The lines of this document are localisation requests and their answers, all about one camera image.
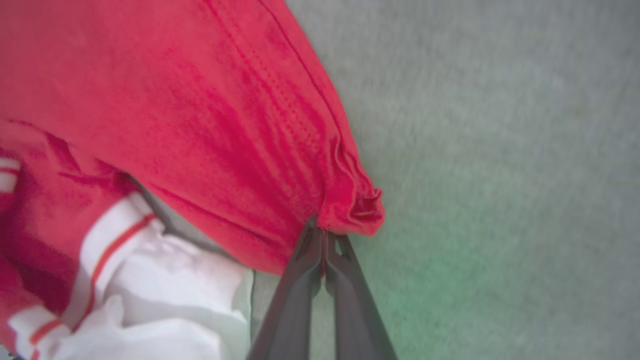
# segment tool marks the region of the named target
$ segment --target stitching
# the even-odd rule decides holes
[[[282,99],[284,99],[284,101],[286,102],[286,105],[289,109],[289,112],[291,114],[293,114],[294,118],[298,121],[298,124],[300,125],[300,129],[301,131],[304,133],[304,136],[302,138],[298,138],[296,136],[296,133],[293,131],[293,128],[291,127],[291,125],[289,124],[289,121],[287,120],[287,116],[285,116],[285,111],[284,109],[280,106],[280,104],[278,103],[278,101],[276,101],[275,98],[275,94],[269,90],[269,88],[266,86],[265,81],[259,76],[259,73],[251,66],[251,63],[249,62],[248,58],[246,57],[246,55],[242,52],[240,46],[238,45],[238,43],[236,42],[233,34],[231,33],[231,31],[229,31],[229,29],[225,26],[224,22],[222,21],[222,19],[220,18],[220,15],[218,14],[218,12],[213,8],[213,6],[211,5],[211,0],[207,0],[207,5],[209,6],[209,9],[211,10],[211,12],[213,13],[213,15],[217,18],[217,20],[220,22],[220,24],[222,25],[222,27],[225,29],[225,32],[227,33],[227,36],[229,37],[229,39],[231,39],[233,45],[236,47],[236,51],[238,52],[238,54],[242,57],[242,59],[244,60],[244,62],[249,65],[249,68],[252,69],[256,75],[258,80],[260,81],[263,89],[267,92],[267,94],[270,96],[271,100],[273,101],[273,103],[276,105],[276,107],[278,108],[278,111],[280,112],[282,118],[284,119],[284,125],[286,127],[286,129],[289,131],[289,134],[293,137],[294,141],[298,144],[298,146],[300,146],[300,148],[302,150],[304,150],[305,152],[308,151],[309,149],[312,149],[313,155],[315,156],[318,150],[318,144],[315,138],[312,138],[312,135],[306,130],[305,126],[303,125],[303,122],[300,120],[298,114],[296,113],[296,111],[293,109],[293,106],[291,104],[291,101],[284,95],[284,92],[282,91],[282,89],[280,88],[280,86],[278,85],[278,83],[275,81],[275,79],[273,78],[273,76],[271,75],[271,73],[269,72],[269,70],[267,69],[267,67],[264,65],[264,63],[262,62],[262,60],[260,59],[260,56],[255,52],[255,49],[249,44],[249,42],[246,39],[246,36],[244,35],[244,33],[242,33],[242,31],[237,28],[237,34],[240,35],[240,37],[243,38],[244,42],[247,44],[247,47],[251,50],[251,52],[253,53],[253,57],[258,61],[258,63],[260,64],[260,68],[262,69],[262,72],[267,76],[268,80],[271,82],[271,84],[273,85],[273,87],[278,90],[278,92],[280,93],[280,97]],[[218,4],[226,11],[228,12],[228,8],[220,1],[217,0]]]

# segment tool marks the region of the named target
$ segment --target floor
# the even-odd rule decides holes
[[[637,358],[640,2],[287,3],[385,192],[352,242],[399,358]]]

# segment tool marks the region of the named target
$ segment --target white fabric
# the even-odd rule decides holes
[[[252,284],[250,269],[221,254],[170,235],[147,238],[53,360],[242,360]]]
[[[122,299],[110,297],[74,335],[60,341],[53,360],[230,359],[215,332],[197,323],[170,318],[123,327]]]

